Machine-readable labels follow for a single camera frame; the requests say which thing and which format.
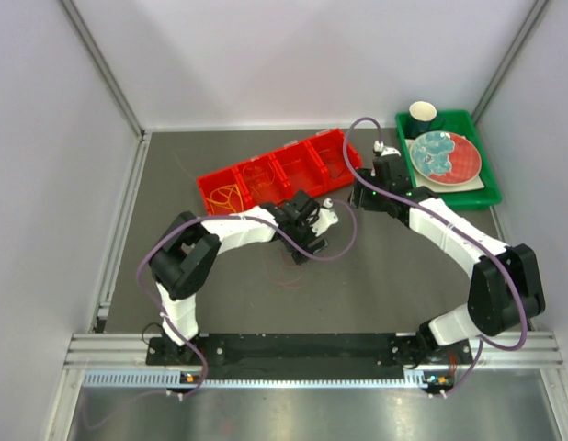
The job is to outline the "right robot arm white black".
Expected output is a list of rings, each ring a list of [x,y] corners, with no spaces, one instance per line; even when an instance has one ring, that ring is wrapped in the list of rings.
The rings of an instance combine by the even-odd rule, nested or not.
[[[423,322],[416,332],[421,357],[442,362],[453,344],[480,337],[486,341],[546,309],[535,252],[511,246],[478,230],[428,187],[414,187],[399,153],[377,154],[371,168],[353,170],[350,204],[383,212],[426,237],[468,276],[467,301]]]

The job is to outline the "red four-compartment bin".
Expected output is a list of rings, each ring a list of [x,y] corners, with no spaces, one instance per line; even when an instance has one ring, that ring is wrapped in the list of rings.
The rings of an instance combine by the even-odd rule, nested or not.
[[[266,202],[278,204],[299,190],[315,198],[348,186],[353,182],[349,169],[360,168],[362,159],[349,145],[346,164],[344,138],[340,129],[322,131],[199,176],[205,210],[210,215],[234,214]]]

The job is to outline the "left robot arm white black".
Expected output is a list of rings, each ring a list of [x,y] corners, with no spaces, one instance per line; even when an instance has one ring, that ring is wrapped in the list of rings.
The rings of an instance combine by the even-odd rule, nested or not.
[[[291,200],[265,202],[241,213],[181,213],[166,231],[170,239],[148,262],[163,308],[166,353],[182,365],[196,358],[196,295],[219,255],[249,244],[281,241],[301,265],[326,248],[323,235],[337,223],[331,201],[322,205],[302,190]]]

